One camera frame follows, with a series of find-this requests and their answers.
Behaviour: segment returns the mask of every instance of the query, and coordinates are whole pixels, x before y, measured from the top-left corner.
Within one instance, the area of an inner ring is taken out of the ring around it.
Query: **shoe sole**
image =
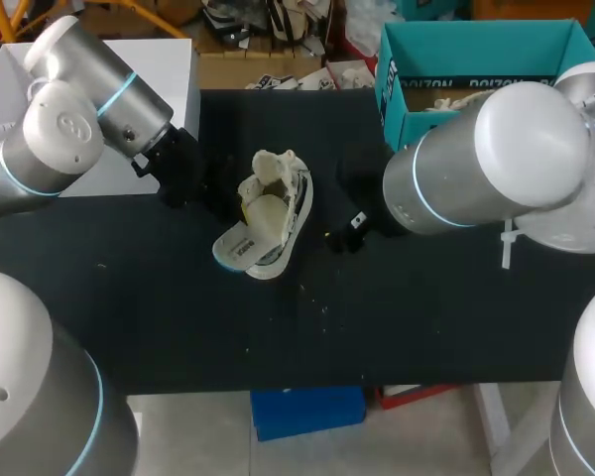
[[[294,249],[299,232],[310,215],[310,209],[313,204],[313,180],[310,176],[310,171],[306,169],[306,165],[304,165],[304,168],[305,170],[299,171],[299,173],[306,178],[306,195],[304,196],[304,202],[301,206],[301,210],[299,211],[299,215],[297,216],[296,229],[291,234],[291,237],[289,237],[289,241],[287,241],[285,249],[282,250],[280,257],[276,261],[274,261],[271,265],[254,265],[246,271],[246,273],[252,278],[261,281],[272,280],[273,278],[277,278],[279,275],[281,275],[289,264],[291,252]]]

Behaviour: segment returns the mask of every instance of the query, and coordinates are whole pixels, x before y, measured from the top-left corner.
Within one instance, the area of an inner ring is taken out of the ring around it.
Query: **white box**
[[[191,40],[114,40],[105,42],[132,67],[174,110],[172,124],[198,139],[200,91],[198,64]],[[0,125],[18,121],[27,107],[32,78],[21,62],[31,44],[4,45],[0,49]],[[147,159],[136,158],[144,166]],[[97,196],[154,193],[159,183],[152,176],[138,178],[130,162],[106,147],[99,162],[61,196]]]

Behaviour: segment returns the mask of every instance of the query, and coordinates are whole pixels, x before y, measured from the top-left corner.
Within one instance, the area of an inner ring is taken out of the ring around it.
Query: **blue crate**
[[[259,441],[360,423],[366,403],[360,387],[251,392]]]

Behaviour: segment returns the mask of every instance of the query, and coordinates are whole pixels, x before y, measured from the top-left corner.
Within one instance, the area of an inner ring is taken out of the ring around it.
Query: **shoe insole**
[[[246,271],[282,245],[288,207],[274,195],[262,195],[247,206],[249,226],[236,223],[212,247],[214,258],[231,271]]]

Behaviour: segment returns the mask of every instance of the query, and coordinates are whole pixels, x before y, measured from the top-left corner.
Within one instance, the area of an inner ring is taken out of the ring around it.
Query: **white frame leg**
[[[498,384],[479,384],[474,393],[491,456],[492,476],[518,476],[548,440],[559,382],[545,384],[535,402],[509,430]]]

